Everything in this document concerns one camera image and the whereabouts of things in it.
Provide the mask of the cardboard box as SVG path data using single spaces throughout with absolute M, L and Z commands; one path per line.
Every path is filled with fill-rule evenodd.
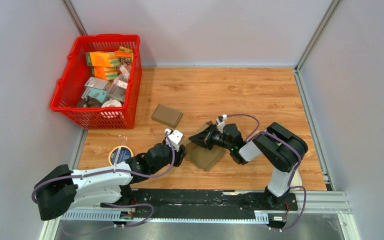
M 203 148 L 188 138 L 183 142 L 183 145 L 186 150 L 185 158 L 198 168 L 207 172 L 214 167 L 226 153 L 226 150 L 222 147 L 215 145 L 212 149 Z
M 178 126 L 182 116 L 182 112 L 159 104 L 151 115 L 151 119 L 155 122 L 175 129 Z

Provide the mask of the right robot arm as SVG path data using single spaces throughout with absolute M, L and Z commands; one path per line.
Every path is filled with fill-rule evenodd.
M 279 209 L 285 203 L 292 188 L 293 176 L 309 149 L 304 140 L 277 122 L 273 122 L 249 141 L 243 139 L 234 123 L 222 128 L 211 124 L 188 139 L 204 149 L 211 150 L 214 146 L 227 149 L 239 165 L 245 165 L 264 155 L 273 165 L 270 181 L 264 189 L 265 203 L 273 210 Z

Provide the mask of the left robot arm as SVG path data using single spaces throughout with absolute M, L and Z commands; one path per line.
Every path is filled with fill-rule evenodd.
M 132 192 L 127 190 L 129 185 L 162 176 L 159 172 L 162 168 L 180 166 L 186 154 L 183 144 L 170 147 L 162 142 L 112 166 L 71 170 L 62 164 L 34 186 L 32 200 L 43 221 L 78 207 L 117 204 L 125 208 L 133 201 Z

